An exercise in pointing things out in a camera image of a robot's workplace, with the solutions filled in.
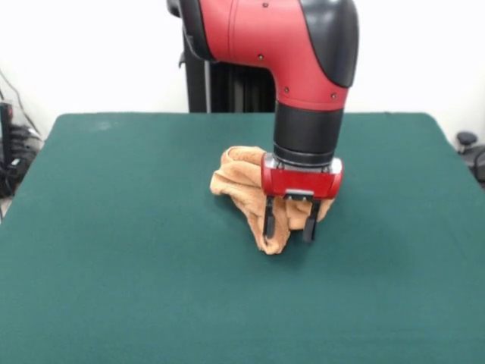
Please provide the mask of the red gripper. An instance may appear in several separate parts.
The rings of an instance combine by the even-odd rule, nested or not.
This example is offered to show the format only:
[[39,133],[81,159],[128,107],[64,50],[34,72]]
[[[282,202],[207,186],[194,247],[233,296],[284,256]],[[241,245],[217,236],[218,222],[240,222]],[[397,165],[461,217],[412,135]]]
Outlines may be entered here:
[[343,162],[333,158],[326,167],[300,168],[285,164],[272,153],[265,152],[261,157],[261,188],[266,197],[264,209],[263,236],[274,236],[275,196],[309,196],[316,199],[311,203],[310,213],[305,221],[303,240],[312,242],[321,209],[319,199],[334,199],[343,181]]

